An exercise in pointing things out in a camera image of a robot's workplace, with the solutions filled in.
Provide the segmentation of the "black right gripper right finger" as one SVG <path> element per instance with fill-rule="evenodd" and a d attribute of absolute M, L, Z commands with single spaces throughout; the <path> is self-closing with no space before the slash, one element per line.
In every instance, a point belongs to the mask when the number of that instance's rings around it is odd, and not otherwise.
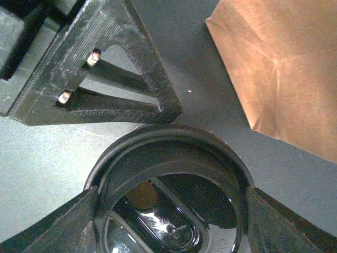
<path fill-rule="evenodd" d="M 251 252 L 336 252 L 336 237 L 259 188 L 247 188 Z"/>

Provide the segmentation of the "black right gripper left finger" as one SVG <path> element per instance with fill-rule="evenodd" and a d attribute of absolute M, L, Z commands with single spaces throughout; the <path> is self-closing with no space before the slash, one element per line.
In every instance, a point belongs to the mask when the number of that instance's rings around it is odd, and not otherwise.
<path fill-rule="evenodd" d="M 97 187 L 84 190 L 42 220 L 1 243 L 1 252 L 95 252 Z"/>

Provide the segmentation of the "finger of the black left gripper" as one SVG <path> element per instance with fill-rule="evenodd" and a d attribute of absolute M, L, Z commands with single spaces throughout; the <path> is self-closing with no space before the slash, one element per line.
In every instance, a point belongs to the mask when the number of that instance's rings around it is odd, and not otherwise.
<path fill-rule="evenodd" d="M 77 1 L 6 115 L 22 124 L 163 124 L 181 104 L 131 1 Z"/>

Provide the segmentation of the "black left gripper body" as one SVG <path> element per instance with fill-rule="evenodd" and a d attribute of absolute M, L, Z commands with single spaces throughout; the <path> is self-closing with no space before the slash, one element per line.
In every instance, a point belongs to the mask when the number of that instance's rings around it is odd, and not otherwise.
<path fill-rule="evenodd" d="M 7 116 L 60 28 L 83 1 L 1 1 L 1 116 Z"/>

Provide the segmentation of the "black lid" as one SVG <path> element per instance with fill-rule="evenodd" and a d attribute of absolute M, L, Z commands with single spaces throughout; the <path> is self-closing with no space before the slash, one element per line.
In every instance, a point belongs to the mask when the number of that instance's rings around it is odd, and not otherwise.
<path fill-rule="evenodd" d="M 212 134 L 153 125 L 115 141 L 85 188 L 96 187 L 98 252 L 245 252 L 246 190 L 240 157 Z"/>

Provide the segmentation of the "brown paper bag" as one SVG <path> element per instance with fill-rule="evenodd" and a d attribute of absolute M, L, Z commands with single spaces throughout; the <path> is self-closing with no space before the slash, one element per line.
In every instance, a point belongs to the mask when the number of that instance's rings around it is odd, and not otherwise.
<path fill-rule="evenodd" d="M 250 128 L 336 161 L 336 1 L 220 1 L 206 20 Z"/>

